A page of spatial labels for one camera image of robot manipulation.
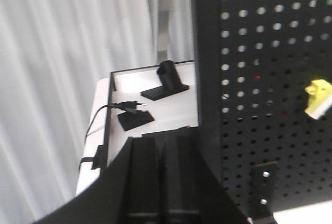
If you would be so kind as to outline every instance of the black cylinder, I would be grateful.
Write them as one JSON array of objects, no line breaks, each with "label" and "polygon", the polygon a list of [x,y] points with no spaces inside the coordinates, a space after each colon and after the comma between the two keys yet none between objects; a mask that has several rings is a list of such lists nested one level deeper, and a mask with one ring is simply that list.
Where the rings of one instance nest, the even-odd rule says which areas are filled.
[{"label": "black cylinder", "polygon": [[159,79],[167,90],[175,90],[182,87],[182,83],[175,69],[173,61],[163,61],[157,70]]}]

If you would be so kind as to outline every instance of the white curtain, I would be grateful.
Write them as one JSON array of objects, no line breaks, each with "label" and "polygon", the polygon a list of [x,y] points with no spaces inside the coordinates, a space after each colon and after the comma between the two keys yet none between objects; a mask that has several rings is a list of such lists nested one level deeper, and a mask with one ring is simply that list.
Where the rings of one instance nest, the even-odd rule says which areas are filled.
[{"label": "white curtain", "polygon": [[[169,57],[193,59],[190,0],[170,0]],[[75,193],[94,86],[157,63],[156,0],[0,0],[0,223]]]}]

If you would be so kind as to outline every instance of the black stand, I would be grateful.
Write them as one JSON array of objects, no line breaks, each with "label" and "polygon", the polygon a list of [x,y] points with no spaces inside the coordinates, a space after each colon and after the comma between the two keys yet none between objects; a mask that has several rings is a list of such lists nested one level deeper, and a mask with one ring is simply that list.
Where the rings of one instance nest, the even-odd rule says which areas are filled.
[{"label": "black stand", "polygon": [[161,62],[157,75],[162,86],[143,91],[141,96],[156,101],[189,89],[188,85],[181,83],[173,61]]}]

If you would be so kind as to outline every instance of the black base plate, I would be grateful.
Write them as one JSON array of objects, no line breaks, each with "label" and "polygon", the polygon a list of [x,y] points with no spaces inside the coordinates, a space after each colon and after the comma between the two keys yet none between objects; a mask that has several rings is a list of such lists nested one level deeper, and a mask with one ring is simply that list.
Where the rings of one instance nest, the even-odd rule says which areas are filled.
[{"label": "black base plate", "polygon": [[148,111],[139,111],[136,114],[125,112],[119,114],[118,119],[124,131],[140,127],[155,120]]},{"label": "black base plate", "polygon": [[167,96],[186,91],[188,89],[189,89],[189,86],[185,85],[185,84],[182,84],[182,87],[177,88],[175,90],[167,90],[164,88],[164,86],[160,86],[157,88],[152,88],[152,89],[141,92],[141,96],[146,97],[150,100],[156,101],[156,100],[165,98]]}]

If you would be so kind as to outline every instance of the black holder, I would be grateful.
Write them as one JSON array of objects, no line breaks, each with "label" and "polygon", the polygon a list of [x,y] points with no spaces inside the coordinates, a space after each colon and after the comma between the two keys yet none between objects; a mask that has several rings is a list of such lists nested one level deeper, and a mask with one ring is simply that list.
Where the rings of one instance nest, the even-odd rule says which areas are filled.
[{"label": "black holder", "polygon": [[118,119],[124,131],[140,127],[155,120],[148,111],[138,111],[135,114],[124,112],[118,115]]},{"label": "black holder", "polygon": [[189,89],[188,85],[181,83],[173,61],[167,60],[161,62],[157,70],[157,75],[162,86],[143,91],[141,92],[141,96],[156,101]]}]

